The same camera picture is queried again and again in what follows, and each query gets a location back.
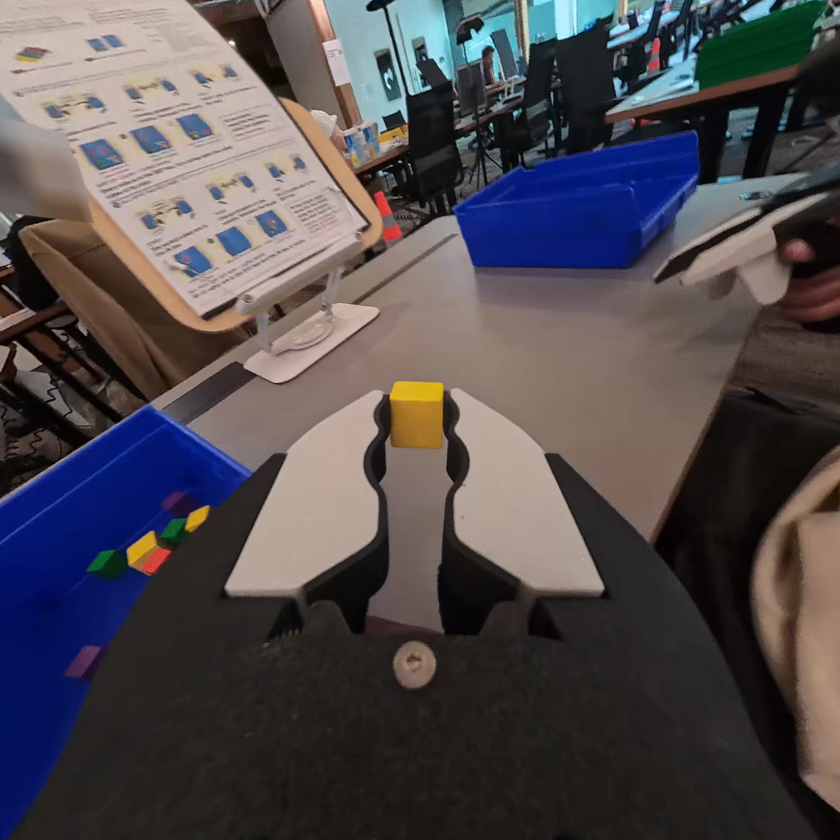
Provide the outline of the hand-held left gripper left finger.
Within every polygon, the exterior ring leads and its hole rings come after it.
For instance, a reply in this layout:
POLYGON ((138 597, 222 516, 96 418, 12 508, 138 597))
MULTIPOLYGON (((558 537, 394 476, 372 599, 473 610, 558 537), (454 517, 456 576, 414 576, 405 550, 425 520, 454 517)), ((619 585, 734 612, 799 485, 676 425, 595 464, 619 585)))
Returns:
POLYGON ((373 390, 289 447, 224 585, 235 599, 285 599, 304 614, 335 604, 351 632, 389 571, 382 487, 389 398, 373 390))

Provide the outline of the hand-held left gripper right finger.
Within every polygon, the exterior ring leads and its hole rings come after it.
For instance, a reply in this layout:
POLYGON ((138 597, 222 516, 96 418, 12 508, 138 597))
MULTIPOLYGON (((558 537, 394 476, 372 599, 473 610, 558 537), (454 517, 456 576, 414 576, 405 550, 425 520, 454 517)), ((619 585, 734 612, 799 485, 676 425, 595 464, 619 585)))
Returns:
POLYGON ((477 635, 501 603, 599 599, 606 586, 548 454, 520 426, 461 388, 444 396, 446 470, 440 621, 477 635))

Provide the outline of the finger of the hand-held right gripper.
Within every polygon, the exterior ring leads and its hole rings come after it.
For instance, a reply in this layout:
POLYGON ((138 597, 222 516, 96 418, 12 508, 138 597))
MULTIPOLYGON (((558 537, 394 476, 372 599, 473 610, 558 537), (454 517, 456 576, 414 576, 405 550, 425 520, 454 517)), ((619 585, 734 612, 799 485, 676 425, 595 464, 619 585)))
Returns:
POLYGON ((745 230, 771 228, 778 249, 790 240, 803 238, 808 228, 837 213, 837 189, 782 189, 674 251, 654 273, 654 282, 681 275, 705 249, 745 230))
POLYGON ((722 300, 746 289, 760 306, 779 302, 790 283, 791 271, 777 254, 771 228, 743 231, 706 248, 682 272, 685 287, 702 286, 711 300, 722 300))

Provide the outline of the blue plastic bin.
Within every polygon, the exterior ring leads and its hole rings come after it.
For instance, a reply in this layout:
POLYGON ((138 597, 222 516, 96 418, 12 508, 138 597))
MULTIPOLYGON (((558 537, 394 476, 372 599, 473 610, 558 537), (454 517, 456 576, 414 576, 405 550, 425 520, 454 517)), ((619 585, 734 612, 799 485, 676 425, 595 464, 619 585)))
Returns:
POLYGON ((85 646, 109 646, 149 578, 89 574, 167 522, 173 492, 219 506, 251 476, 146 406, 2 499, 1 838, 11 837, 67 745, 88 684, 66 677, 85 646))
POLYGON ((455 207, 475 267, 623 270, 697 189, 693 131, 519 167, 455 207))

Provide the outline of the person's right hand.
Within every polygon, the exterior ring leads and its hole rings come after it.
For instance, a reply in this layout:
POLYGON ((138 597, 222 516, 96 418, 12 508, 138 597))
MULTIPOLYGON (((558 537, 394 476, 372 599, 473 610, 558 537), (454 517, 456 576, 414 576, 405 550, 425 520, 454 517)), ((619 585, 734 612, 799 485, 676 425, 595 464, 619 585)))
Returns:
POLYGON ((791 275, 787 291, 776 305, 778 313, 787 321, 803 324, 838 318, 838 249, 819 252, 802 238, 796 238, 781 248, 780 256, 791 275))

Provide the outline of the wooden desk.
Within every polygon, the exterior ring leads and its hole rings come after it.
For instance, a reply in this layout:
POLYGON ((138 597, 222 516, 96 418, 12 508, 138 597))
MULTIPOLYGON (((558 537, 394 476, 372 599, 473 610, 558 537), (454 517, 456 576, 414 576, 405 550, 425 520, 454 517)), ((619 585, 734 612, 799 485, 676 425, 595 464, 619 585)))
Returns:
POLYGON ((619 101, 605 112, 606 124, 631 119, 699 119, 698 183, 717 183, 726 144, 730 112, 757 108, 753 135, 740 177, 765 176, 773 151, 784 106, 797 82, 799 65, 770 70, 755 76, 703 89, 678 90, 679 77, 687 81, 695 74, 694 66, 679 66, 661 73, 639 93, 619 101))

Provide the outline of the green plastic crate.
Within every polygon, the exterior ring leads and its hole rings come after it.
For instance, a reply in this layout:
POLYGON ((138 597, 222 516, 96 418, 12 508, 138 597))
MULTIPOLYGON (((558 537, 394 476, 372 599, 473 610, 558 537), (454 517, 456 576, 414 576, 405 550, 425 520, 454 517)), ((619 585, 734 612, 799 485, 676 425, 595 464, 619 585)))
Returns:
POLYGON ((696 60, 699 89, 798 66, 811 52, 826 2, 786 2, 738 24, 702 46, 696 60))

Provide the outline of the black office chair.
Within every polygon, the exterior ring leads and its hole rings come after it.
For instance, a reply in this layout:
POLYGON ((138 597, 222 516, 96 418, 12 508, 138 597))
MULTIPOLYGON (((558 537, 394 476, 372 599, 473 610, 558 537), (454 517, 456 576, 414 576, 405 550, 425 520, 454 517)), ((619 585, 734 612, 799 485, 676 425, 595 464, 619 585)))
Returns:
POLYGON ((607 42, 608 31, 594 26, 558 45, 556 62, 568 123, 566 155, 593 151, 612 140, 613 125, 604 121, 606 112, 616 105, 613 58, 607 42))
POLYGON ((552 76, 559 41, 549 38, 531 46, 520 124, 530 149, 548 138, 553 127, 552 76))
POLYGON ((433 216, 449 215, 465 167, 456 143, 455 92, 449 81, 406 101, 408 164, 413 195, 433 216))

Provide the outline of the computer monitor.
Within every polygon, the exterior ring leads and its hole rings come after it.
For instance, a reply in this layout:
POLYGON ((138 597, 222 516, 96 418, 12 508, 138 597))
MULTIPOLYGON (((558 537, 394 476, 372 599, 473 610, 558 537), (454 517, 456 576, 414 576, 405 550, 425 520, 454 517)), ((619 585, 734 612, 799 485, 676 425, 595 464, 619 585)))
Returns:
POLYGON ((480 117, 488 109, 487 85, 481 60, 455 69, 458 118, 480 117))

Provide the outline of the tan fabric cover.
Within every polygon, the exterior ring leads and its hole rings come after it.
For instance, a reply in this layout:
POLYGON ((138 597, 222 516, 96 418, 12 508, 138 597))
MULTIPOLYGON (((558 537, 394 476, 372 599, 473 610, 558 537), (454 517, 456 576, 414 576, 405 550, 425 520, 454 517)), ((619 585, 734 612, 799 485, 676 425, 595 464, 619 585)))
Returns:
POLYGON ((89 224, 49 220, 21 234, 27 255, 146 401, 250 338, 248 328, 198 332, 176 321, 89 224))

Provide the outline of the stack of blue white cartons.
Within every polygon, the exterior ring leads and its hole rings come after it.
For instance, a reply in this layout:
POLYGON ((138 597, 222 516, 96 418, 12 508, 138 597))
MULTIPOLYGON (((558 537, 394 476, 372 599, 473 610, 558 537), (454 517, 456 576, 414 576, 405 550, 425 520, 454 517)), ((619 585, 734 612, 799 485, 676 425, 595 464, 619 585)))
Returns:
POLYGON ((364 121, 343 131, 345 153, 353 168, 357 169, 382 154, 379 127, 375 121, 364 121))

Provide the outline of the printed instruction sheet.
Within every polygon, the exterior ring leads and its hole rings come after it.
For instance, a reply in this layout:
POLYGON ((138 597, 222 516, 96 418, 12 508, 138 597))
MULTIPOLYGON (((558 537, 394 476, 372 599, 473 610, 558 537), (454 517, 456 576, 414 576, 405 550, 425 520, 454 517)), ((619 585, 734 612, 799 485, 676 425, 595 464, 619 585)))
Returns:
POLYGON ((188 2, 2 2, 2 97, 69 143, 92 201, 200 321, 371 227, 188 2))

